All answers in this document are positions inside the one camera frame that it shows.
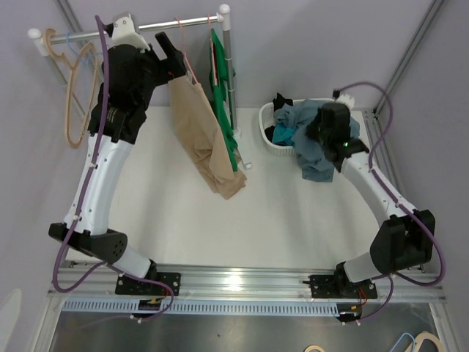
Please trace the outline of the grey blue t shirt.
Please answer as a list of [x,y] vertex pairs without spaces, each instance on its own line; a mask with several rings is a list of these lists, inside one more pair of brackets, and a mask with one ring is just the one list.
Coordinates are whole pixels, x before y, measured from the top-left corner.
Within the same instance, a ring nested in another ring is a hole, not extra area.
[[336,162],[329,160],[337,157],[337,147],[347,147],[352,140],[360,136],[360,125],[351,117],[350,108],[346,103],[333,101],[324,104],[320,109],[327,109],[328,139],[326,142],[316,142],[306,137],[306,126],[301,128],[293,137],[297,163],[302,172],[302,178],[316,183],[330,183],[333,181]]

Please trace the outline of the teal t shirt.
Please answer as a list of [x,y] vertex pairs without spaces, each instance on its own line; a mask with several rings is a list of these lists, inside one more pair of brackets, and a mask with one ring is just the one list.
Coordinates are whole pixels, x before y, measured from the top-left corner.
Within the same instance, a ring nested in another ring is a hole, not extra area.
[[292,137],[296,133],[296,128],[290,128],[283,124],[277,124],[273,129],[272,143],[279,146],[293,146]]

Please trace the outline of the light blue wire hanger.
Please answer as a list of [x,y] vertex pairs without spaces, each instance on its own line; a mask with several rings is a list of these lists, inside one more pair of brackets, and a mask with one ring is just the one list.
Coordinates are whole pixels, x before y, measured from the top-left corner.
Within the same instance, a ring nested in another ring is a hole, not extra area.
[[75,57],[74,63],[69,63],[70,75],[67,82],[66,117],[69,119],[72,103],[77,105],[81,112],[81,121],[87,124],[91,116],[91,110],[100,83],[100,57],[94,43],[87,42],[79,49],[72,47],[70,33],[66,34],[67,48]]

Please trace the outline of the beige wooden hanger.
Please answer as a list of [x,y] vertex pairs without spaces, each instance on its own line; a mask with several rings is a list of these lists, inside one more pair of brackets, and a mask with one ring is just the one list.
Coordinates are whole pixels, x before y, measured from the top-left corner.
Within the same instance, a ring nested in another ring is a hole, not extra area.
[[[98,78],[100,76],[99,69],[97,66],[100,63],[98,59],[98,52],[93,43],[87,43],[83,48],[75,55],[75,61],[71,62],[67,55],[64,52],[58,53],[55,52],[52,45],[52,37],[57,34],[55,29],[48,28],[43,32],[43,42],[46,51],[51,56],[52,60],[55,63],[63,64],[69,72],[68,79],[66,80],[66,95],[65,95],[65,113],[64,113],[64,135],[69,144],[73,149],[78,149],[81,146],[81,143],[86,135],[87,127],[91,118],[92,104],[95,97],[95,92],[97,89]],[[78,97],[75,94],[75,83],[78,81],[78,74],[81,66],[87,66],[89,63],[95,65],[95,68],[92,72],[92,83],[91,83],[91,92],[88,95],[88,102],[85,105],[85,109],[81,107],[81,104],[78,101]],[[76,102],[78,104],[78,109],[82,111],[82,125],[81,131],[77,139],[73,139],[71,136],[71,127],[72,127],[72,103]]]

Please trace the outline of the beige t shirt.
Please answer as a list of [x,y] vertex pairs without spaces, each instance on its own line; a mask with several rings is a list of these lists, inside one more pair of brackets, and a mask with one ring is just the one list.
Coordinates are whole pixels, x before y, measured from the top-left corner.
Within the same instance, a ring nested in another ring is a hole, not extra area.
[[229,153],[221,126],[187,59],[187,70],[169,82],[173,130],[210,190],[224,199],[245,187],[247,177],[234,168],[240,157]]

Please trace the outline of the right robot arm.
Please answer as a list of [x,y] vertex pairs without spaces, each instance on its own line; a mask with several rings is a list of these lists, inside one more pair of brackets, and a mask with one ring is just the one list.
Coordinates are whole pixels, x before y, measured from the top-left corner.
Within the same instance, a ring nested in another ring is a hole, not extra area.
[[345,104],[327,102],[306,128],[307,137],[319,143],[325,158],[354,185],[379,226],[365,254],[336,266],[333,287],[344,297],[372,279],[428,263],[435,231],[433,214],[417,210],[370,164],[369,148],[351,136],[350,122]]

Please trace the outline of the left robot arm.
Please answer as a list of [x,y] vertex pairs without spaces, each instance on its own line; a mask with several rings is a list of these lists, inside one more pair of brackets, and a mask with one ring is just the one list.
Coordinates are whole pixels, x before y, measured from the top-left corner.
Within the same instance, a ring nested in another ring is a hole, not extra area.
[[115,45],[103,56],[104,82],[89,123],[87,157],[73,203],[64,220],[50,226],[48,234],[61,246],[53,267],[53,286],[60,293],[58,270],[67,248],[98,259],[132,279],[142,294],[158,285],[156,264],[132,249],[123,232],[110,229],[112,199],[156,87],[186,73],[182,52],[165,32],[155,35],[166,54],[159,59],[152,48]]

